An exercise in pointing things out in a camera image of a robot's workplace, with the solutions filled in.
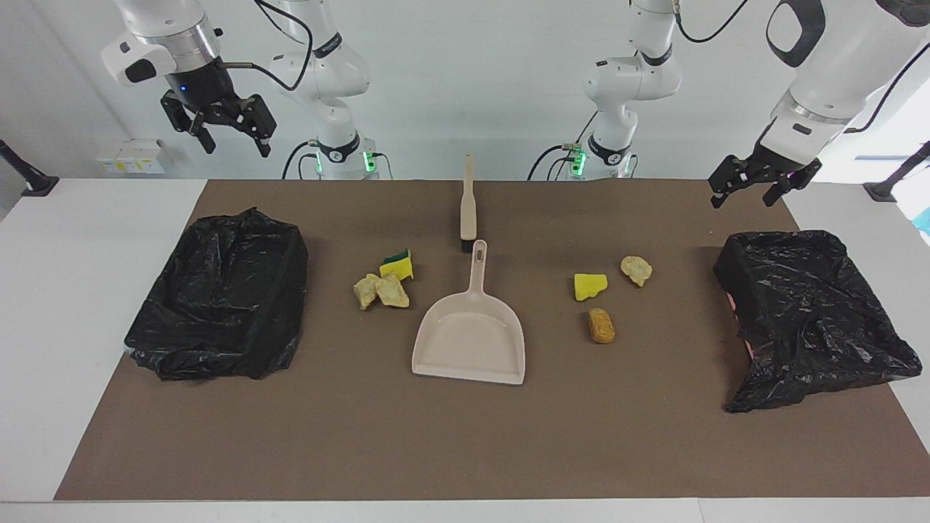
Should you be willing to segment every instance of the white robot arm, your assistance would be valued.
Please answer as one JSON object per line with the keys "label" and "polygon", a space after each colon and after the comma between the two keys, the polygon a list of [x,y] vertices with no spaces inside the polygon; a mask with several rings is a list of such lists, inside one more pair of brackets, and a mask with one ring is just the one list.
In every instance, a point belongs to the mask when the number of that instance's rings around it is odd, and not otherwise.
{"label": "white robot arm", "polygon": [[[772,42],[772,20],[795,16],[802,33],[791,48]],[[803,189],[820,169],[817,155],[862,112],[927,41],[930,0],[780,0],[769,20],[772,51],[797,75],[745,160],[728,156],[711,175],[718,208],[735,191],[773,183],[772,206]]]}
{"label": "white robot arm", "polygon": [[260,95],[242,99],[219,56],[218,38],[197,0],[113,0],[127,31],[100,53],[110,74],[124,85],[163,76],[171,89],[162,108],[177,132],[196,137],[209,154],[216,149],[204,124],[233,127],[268,156],[277,124]]}
{"label": "white robot arm", "polygon": [[598,115],[594,131],[582,137],[582,157],[587,159],[583,170],[573,169],[574,179],[615,178],[628,158],[638,123],[627,103],[669,97],[682,83],[681,65],[671,54],[671,0],[632,0],[630,9],[635,16],[630,43],[637,53],[595,64],[585,94],[597,105]]}
{"label": "white robot arm", "polygon": [[[374,142],[355,128],[349,106],[339,100],[368,91],[368,63],[343,41],[326,0],[283,0],[282,8],[305,20],[313,32],[313,57],[305,81],[294,91],[281,92],[308,111],[320,150],[318,174],[336,180],[376,177]],[[305,37],[296,24],[290,24],[288,31],[295,38]],[[293,76],[302,61],[303,53],[287,53],[274,57],[269,69],[278,76]]]}

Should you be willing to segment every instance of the green light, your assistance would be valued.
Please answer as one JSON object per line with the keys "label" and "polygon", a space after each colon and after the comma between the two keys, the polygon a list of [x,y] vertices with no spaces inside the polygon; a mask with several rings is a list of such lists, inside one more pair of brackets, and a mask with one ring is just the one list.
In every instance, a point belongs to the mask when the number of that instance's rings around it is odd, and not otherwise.
{"label": "green light", "polygon": [[371,153],[368,151],[363,151],[362,155],[365,157],[365,170],[368,172],[375,172],[375,169],[378,168],[375,158],[372,157]]}
{"label": "green light", "polygon": [[576,149],[575,160],[572,162],[572,176],[581,178],[582,173],[584,173],[584,164],[588,161],[588,154],[584,151]]}

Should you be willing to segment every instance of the beige dustpan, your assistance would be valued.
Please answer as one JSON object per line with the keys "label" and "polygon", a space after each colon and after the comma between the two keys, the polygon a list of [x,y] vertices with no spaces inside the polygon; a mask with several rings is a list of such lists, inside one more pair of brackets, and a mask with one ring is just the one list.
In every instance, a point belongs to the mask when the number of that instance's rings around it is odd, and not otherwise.
{"label": "beige dustpan", "polygon": [[415,374],[523,383],[523,328],[507,303],[485,294],[486,262],[487,243],[477,240],[468,290],[436,302],[419,325],[413,347]]}

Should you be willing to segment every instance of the black plastic bag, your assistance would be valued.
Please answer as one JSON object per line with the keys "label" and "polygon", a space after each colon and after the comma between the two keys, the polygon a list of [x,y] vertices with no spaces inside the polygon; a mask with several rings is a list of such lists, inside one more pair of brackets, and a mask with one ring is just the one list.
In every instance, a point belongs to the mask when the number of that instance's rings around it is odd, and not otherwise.
{"label": "black plastic bag", "polygon": [[181,236],[136,320],[126,351],[164,380],[287,369],[306,295],[296,225],[251,208],[202,218]]}
{"label": "black plastic bag", "polygon": [[730,412],[918,376],[922,365],[846,247],[825,231],[740,233],[713,268],[752,354]]}

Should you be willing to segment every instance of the brown table surface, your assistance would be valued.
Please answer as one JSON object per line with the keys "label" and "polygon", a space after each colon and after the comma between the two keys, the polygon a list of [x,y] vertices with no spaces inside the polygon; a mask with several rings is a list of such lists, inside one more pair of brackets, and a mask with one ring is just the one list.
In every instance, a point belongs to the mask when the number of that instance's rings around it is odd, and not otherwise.
{"label": "brown table surface", "polygon": [[[192,220],[258,206],[306,240],[291,368],[160,382],[124,357],[57,499],[930,495],[930,457],[887,385],[724,412],[748,355],[711,267],[732,233],[795,230],[783,204],[746,191],[714,210],[702,181],[475,192],[485,288],[525,331],[523,386],[410,371],[426,310],[467,287],[459,183],[210,181]],[[404,248],[411,307],[360,312],[352,284]],[[627,255],[655,266],[645,288],[619,272]],[[610,288],[575,302],[573,273]],[[613,344],[590,341],[592,307],[613,316]]]}

